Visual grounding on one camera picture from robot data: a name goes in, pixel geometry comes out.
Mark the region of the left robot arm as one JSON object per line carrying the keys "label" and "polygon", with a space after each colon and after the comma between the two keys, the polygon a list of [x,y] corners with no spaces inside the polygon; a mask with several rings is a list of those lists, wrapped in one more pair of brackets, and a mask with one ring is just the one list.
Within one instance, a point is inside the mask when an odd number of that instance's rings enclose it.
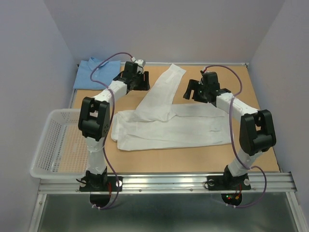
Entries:
{"label": "left robot arm", "polygon": [[132,59],[100,94],[82,101],[78,129],[87,146],[85,176],[78,180],[81,192],[107,190],[107,165],[104,157],[105,139],[109,133],[114,103],[132,90],[150,89],[149,73],[144,71],[145,60]]}

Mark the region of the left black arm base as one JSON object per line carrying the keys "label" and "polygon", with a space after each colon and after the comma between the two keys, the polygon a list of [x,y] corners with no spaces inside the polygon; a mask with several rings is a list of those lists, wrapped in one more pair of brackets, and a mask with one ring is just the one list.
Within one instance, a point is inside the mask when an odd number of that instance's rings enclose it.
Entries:
{"label": "left black arm base", "polygon": [[122,176],[118,176],[118,180],[115,176],[107,176],[107,182],[99,184],[98,187],[91,186],[89,181],[86,181],[86,177],[81,180],[76,179],[76,181],[80,184],[80,192],[90,193],[89,201],[92,207],[104,210],[112,208],[117,193],[122,191],[123,179]]}

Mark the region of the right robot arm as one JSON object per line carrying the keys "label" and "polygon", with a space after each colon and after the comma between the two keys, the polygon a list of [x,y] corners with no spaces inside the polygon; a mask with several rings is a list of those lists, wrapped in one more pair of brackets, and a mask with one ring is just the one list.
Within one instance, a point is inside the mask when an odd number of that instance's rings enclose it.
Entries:
{"label": "right robot arm", "polygon": [[240,150],[235,159],[225,167],[222,176],[208,178],[209,190],[234,190],[241,186],[250,189],[248,171],[255,160],[276,144],[276,134],[269,110],[258,110],[240,101],[233,93],[221,88],[217,73],[205,72],[201,79],[189,80],[185,99],[211,103],[228,113],[229,120],[240,123]]}

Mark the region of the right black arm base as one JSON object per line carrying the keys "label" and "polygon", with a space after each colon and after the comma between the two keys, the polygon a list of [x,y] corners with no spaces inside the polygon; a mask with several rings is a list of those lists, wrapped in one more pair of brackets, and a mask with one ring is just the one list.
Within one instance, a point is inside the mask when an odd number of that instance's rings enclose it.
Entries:
{"label": "right black arm base", "polygon": [[222,175],[207,176],[204,188],[209,191],[222,191],[222,200],[229,205],[239,206],[242,202],[242,191],[250,190],[251,185],[247,174],[225,179]]}

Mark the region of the white long sleeve shirt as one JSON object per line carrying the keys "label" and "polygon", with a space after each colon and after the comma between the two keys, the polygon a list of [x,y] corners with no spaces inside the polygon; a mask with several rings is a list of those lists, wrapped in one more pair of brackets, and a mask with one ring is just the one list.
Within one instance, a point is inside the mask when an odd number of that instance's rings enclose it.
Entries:
{"label": "white long sleeve shirt", "polygon": [[119,111],[111,138],[120,150],[225,145],[231,142],[228,115],[207,103],[173,104],[185,70],[172,64],[135,110]]}

